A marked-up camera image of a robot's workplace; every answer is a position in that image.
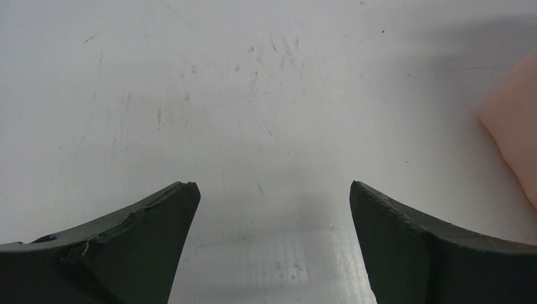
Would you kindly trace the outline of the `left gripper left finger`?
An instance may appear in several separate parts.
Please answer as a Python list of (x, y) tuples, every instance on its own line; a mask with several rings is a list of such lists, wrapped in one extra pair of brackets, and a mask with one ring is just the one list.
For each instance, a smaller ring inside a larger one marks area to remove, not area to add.
[(1, 245), (2, 303), (167, 303), (200, 202), (173, 183), (31, 243)]

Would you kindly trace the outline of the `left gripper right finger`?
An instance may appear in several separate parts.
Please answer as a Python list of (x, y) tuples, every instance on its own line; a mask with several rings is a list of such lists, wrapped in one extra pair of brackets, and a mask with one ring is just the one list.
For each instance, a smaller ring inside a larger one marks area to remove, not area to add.
[(350, 208), (378, 303), (536, 302), (536, 246), (458, 227), (359, 181)]

